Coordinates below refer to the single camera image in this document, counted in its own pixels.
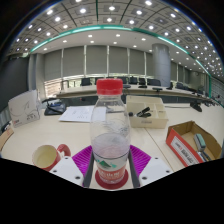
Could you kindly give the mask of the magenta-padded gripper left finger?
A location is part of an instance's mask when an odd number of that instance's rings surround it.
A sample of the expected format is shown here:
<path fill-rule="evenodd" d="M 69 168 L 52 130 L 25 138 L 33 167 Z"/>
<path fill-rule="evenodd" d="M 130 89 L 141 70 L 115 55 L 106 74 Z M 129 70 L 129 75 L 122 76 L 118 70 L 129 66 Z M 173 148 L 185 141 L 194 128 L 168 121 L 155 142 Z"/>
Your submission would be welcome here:
<path fill-rule="evenodd" d="M 72 157 L 63 157 L 50 172 L 84 188 L 89 188 L 94 165 L 92 147 L 88 146 Z"/>

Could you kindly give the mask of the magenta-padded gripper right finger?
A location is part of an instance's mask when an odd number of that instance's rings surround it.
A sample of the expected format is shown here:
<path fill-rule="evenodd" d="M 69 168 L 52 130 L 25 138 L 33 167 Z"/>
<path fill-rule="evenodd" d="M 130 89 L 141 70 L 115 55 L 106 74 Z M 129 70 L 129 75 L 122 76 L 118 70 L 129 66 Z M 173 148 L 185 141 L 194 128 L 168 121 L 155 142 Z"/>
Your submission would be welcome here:
<path fill-rule="evenodd" d="M 173 173 L 162 159 L 151 157 L 136 146 L 130 146 L 128 158 L 134 188 L 146 186 Z"/>

